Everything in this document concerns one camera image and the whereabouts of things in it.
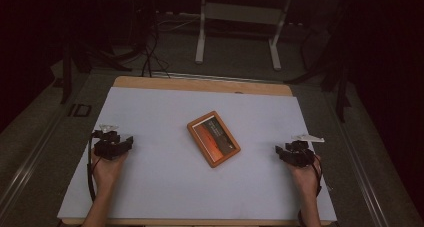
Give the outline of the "black tripod stand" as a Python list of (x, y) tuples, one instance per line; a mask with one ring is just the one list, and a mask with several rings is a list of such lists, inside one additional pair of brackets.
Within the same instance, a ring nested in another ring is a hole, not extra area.
[(344, 108), (350, 103), (346, 97), (348, 82), (348, 52), (343, 42), (342, 26), (350, 0), (319, 0), (306, 37), (301, 42), (300, 55), (306, 72), (285, 80), (287, 84), (300, 84), (322, 76), (320, 88), (324, 92), (337, 89), (335, 113), (344, 123)]

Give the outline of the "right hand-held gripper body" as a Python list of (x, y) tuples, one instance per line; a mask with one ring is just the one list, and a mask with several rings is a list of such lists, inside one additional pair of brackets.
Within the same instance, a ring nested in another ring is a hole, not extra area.
[(324, 143), (325, 140), (309, 134), (293, 136), (292, 142), (286, 143), (283, 148), (288, 155), (284, 162), (296, 167), (312, 165), (315, 161), (315, 152), (309, 148), (309, 144), (313, 142)]

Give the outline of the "black floor bracket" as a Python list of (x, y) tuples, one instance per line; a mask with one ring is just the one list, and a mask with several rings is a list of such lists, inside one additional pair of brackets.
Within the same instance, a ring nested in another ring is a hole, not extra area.
[(92, 106), (86, 104), (73, 104), (67, 114), (68, 117), (88, 117)]

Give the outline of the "white metal desk frame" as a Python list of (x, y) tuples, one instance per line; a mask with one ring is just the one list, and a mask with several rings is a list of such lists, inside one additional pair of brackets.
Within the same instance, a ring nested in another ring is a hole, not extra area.
[(284, 0), (281, 9), (223, 4), (201, 0), (200, 2), (200, 27), (195, 54), (195, 63), (202, 64), (206, 43), (205, 24), (207, 19), (237, 21), (245, 23), (274, 25), (275, 34), (268, 39), (268, 46), (272, 65), (275, 71), (280, 71), (282, 65), (277, 49), (277, 43), (285, 24), (292, 0)]

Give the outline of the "person's left hand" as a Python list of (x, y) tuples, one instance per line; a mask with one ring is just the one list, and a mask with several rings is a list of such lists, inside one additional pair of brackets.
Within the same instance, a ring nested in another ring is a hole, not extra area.
[(97, 187), (97, 196), (111, 194), (120, 178), (121, 171), (128, 153), (125, 153), (114, 160), (107, 160), (94, 154), (91, 151), (93, 164), (91, 170)]

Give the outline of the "black stand legs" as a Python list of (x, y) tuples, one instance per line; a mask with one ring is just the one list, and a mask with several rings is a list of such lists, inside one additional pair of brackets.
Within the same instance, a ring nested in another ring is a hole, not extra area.
[(65, 104), (72, 93), (72, 64), (75, 64), (80, 72), (89, 73), (92, 69), (90, 59), (95, 58), (112, 69), (130, 71), (130, 68), (119, 64), (119, 61), (135, 57), (137, 52), (138, 49), (135, 48), (128, 53), (117, 56), (109, 56), (82, 40), (65, 39), (62, 45), (62, 77), (59, 78), (59, 85), (62, 88), (61, 103)]

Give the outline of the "person's right hand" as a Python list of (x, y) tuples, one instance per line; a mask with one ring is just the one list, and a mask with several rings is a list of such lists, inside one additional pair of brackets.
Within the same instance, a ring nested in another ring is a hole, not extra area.
[(288, 164), (293, 181), (299, 193), (319, 195), (321, 190), (322, 167), (321, 159), (315, 155), (315, 161), (312, 165), (306, 167), (296, 167)]

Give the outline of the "metal floor rail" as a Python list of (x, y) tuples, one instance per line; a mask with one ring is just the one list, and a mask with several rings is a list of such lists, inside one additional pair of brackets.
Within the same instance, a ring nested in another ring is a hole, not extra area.
[(388, 220), (381, 208), (380, 202), (375, 194), (374, 187), (365, 171), (364, 165), (360, 160), (358, 152), (351, 136), (349, 135), (344, 123), (339, 119), (336, 113), (336, 100), (330, 93), (323, 94), (326, 104), (331, 112), (332, 118), (336, 122), (337, 128), (342, 136), (343, 142), (346, 145), (349, 161), (361, 190), (363, 199), (371, 215), (375, 227), (390, 227)]
[(7, 218), (8, 213), (31, 178), (45, 146), (64, 116), (65, 114), (62, 111), (53, 115), (52, 119), (48, 122), (47, 126), (36, 140), (29, 156), (20, 165), (5, 191), (0, 195), (0, 223)]

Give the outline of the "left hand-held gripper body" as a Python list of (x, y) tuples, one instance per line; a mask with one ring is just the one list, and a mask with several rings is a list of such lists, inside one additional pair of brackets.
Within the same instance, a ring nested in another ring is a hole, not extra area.
[(93, 138), (98, 138), (99, 141), (94, 144), (94, 153), (96, 156), (107, 160), (114, 160), (117, 157), (125, 154), (128, 151), (123, 150), (125, 139), (121, 140), (121, 136), (117, 132), (118, 127), (115, 125), (100, 124), (99, 129), (92, 133)]

